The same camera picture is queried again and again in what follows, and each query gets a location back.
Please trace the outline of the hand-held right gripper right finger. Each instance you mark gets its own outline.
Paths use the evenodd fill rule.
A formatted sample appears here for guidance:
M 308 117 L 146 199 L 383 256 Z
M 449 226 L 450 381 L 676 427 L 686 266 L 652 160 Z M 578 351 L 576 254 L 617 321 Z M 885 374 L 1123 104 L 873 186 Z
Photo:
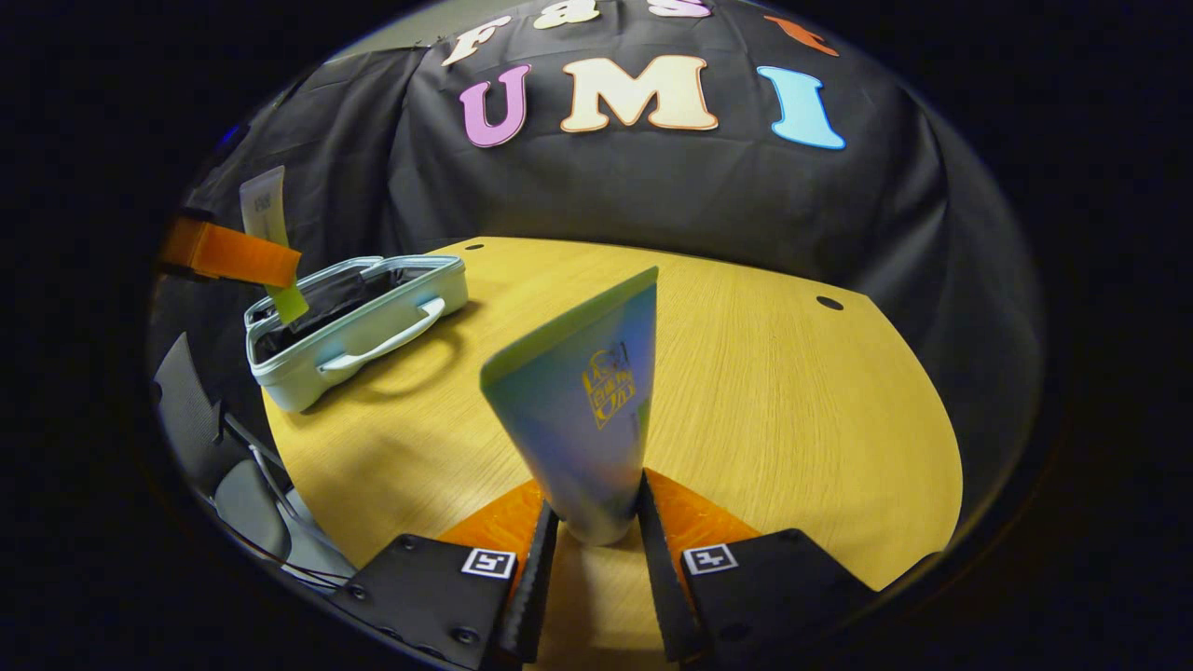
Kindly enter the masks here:
M 759 533 L 657 470 L 638 521 L 665 657 L 682 670 L 792 670 L 878 597 L 805 533 Z

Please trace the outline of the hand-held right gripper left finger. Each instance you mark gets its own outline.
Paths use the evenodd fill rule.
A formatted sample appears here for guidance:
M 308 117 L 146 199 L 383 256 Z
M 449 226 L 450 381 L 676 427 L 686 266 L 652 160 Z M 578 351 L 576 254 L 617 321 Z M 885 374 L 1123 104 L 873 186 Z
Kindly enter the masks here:
M 521 484 L 438 538 L 397 536 L 330 604 L 429 667 L 520 670 L 540 650 L 558 522 Z

